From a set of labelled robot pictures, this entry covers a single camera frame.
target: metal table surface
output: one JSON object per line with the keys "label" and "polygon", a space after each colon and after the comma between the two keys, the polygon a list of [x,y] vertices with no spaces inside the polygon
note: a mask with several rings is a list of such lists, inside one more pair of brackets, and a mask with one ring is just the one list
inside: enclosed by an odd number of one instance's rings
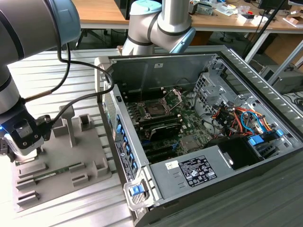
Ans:
{"label": "metal table surface", "polygon": [[[222,46],[189,48],[222,51]],[[93,63],[102,55],[118,55],[113,49],[75,51],[73,59]],[[56,52],[44,52],[10,66],[11,73],[22,96],[47,90],[62,78],[65,65],[57,61]],[[29,103],[35,117],[50,113],[54,116],[58,106],[94,91],[94,70],[72,65],[66,83],[55,94]],[[70,193],[34,208],[15,213],[11,204],[10,163],[0,157],[0,214],[3,226],[115,226],[132,227],[115,164],[108,147],[102,120],[94,99],[75,105],[76,115],[93,116],[101,143],[113,176],[85,189]],[[303,223],[303,152],[283,162],[264,175],[251,179],[224,193],[202,201],[175,215],[167,217],[153,227],[295,227]]]}
{"label": "metal table surface", "polygon": [[[102,55],[118,55],[118,51],[87,50],[72,52],[71,58],[88,63]],[[64,75],[66,65],[57,60],[56,52],[43,52],[9,66],[11,74],[22,97],[48,90],[58,84]],[[69,101],[94,92],[94,70],[72,65],[71,72],[54,94],[27,104],[29,112],[38,117],[50,114],[54,117],[58,108]],[[128,209],[122,186],[116,172],[108,140],[102,126],[101,116],[94,98],[74,105],[75,116],[90,114],[96,125],[104,148],[112,177],[87,188],[72,192],[55,200],[43,203],[20,213],[15,213],[11,202],[10,162],[0,157],[0,216],[3,226],[122,226],[132,227],[133,220]]]}

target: wooden desk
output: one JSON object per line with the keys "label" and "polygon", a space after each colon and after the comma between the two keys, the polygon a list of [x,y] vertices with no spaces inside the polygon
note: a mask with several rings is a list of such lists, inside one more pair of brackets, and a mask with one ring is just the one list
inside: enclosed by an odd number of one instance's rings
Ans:
{"label": "wooden desk", "polygon": [[[75,4],[81,21],[81,28],[113,28],[127,29],[128,20],[125,20],[114,0],[72,0]],[[240,0],[234,3],[235,6],[248,5],[254,14],[258,15],[257,9],[250,3]],[[194,14],[192,16],[192,26],[197,31],[219,31],[219,32],[255,32],[257,26],[253,24],[241,24],[237,21],[237,16],[226,16],[214,11],[213,16]],[[258,42],[254,45],[245,59],[249,62],[256,54],[260,46],[264,43],[270,33],[303,34],[303,29],[297,29],[283,20],[282,16],[277,16],[277,20],[271,22],[267,30],[262,34]]]}

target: electronic component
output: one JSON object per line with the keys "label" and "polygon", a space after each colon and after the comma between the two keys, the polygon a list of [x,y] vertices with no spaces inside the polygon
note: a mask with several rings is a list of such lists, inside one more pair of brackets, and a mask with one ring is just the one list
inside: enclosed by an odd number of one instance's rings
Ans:
{"label": "electronic component", "polygon": [[[120,155],[122,161],[118,163],[122,163],[123,171],[118,173],[125,176],[128,206],[142,226],[148,224],[146,219],[163,218],[164,207],[165,214],[172,214],[182,209],[184,202],[194,204],[208,195],[226,191],[263,174],[303,147],[303,139],[295,132],[298,129],[289,127],[286,117],[281,120],[273,104],[260,95],[267,84],[261,78],[259,84],[259,76],[254,71],[248,73],[249,66],[236,53],[228,57],[225,53],[109,58],[109,62],[115,61],[111,64],[114,78],[128,84],[116,84],[111,94],[116,109],[113,115],[121,116],[133,154],[127,156],[129,168]],[[148,81],[144,85],[139,79],[142,75]],[[180,78],[197,82],[176,82]],[[164,97],[149,96],[160,88]],[[131,102],[129,98],[127,102],[116,100],[121,89],[132,91],[127,93],[131,93],[127,95],[132,97]],[[266,94],[270,98],[276,96],[275,103],[283,100],[271,89]],[[283,102],[281,108],[289,113],[288,103]],[[249,142],[251,137],[258,142],[254,146]],[[143,184],[147,196],[131,197],[129,189],[139,184]],[[175,206],[166,206],[172,201]]]}
{"label": "electronic component", "polygon": [[199,144],[192,135],[183,137],[180,139],[180,143],[187,152],[200,148]]}
{"label": "electronic component", "polygon": [[152,104],[147,104],[145,106],[146,112],[150,114],[150,116],[155,116],[155,115],[164,115],[165,109],[164,106],[160,103],[152,103]]}

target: blue connector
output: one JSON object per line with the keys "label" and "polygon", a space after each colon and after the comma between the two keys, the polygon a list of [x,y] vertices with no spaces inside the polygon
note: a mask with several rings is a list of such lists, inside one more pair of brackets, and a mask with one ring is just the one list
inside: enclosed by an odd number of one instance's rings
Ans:
{"label": "blue connector", "polygon": [[132,163],[133,160],[134,160],[134,155],[131,153],[131,154],[129,155],[129,162]]}
{"label": "blue connector", "polygon": [[122,129],[122,125],[119,124],[119,125],[117,126],[117,132],[120,133],[120,132],[121,132],[121,129]]}
{"label": "blue connector", "polygon": [[137,164],[134,162],[133,163],[133,169],[135,170],[137,168]]}
{"label": "blue connector", "polygon": [[251,143],[251,145],[255,146],[255,145],[258,145],[260,143],[263,143],[264,140],[259,136],[252,136],[250,139],[249,139],[249,142]]}
{"label": "blue connector", "polygon": [[131,153],[131,148],[130,148],[130,146],[129,145],[127,145],[126,146],[126,153],[127,153],[127,155],[129,155],[130,153]]}
{"label": "blue connector", "polygon": [[284,133],[282,132],[281,129],[278,129],[278,130],[276,131],[276,133],[278,134],[278,136],[283,136],[283,135],[284,135]]}
{"label": "blue connector", "polygon": [[144,192],[143,185],[136,185],[129,189],[129,192],[131,193],[131,196],[139,195]]}

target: black plastic part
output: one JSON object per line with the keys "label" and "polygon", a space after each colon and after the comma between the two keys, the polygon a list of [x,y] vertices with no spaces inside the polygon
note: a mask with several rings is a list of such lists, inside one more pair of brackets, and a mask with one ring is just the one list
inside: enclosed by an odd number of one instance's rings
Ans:
{"label": "black plastic part", "polygon": [[148,151],[145,154],[151,163],[161,162],[177,156],[176,152],[173,151],[173,146],[167,146],[157,150]]}
{"label": "black plastic part", "polygon": [[117,98],[118,102],[122,102],[122,99],[120,96],[116,96],[116,98]]}
{"label": "black plastic part", "polygon": [[125,95],[123,95],[123,100],[128,103],[136,103],[136,102],[141,102],[145,100],[152,100],[152,99],[157,99],[157,98],[163,98],[164,94],[161,89],[158,89],[156,91],[151,91],[151,92],[133,92],[133,93],[128,93],[125,92]]}
{"label": "black plastic part", "polygon": [[262,161],[244,136],[222,137],[222,139],[210,141],[207,146],[214,145],[218,145],[223,154],[227,153],[231,157],[233,161],[231,166],[234,170]]}

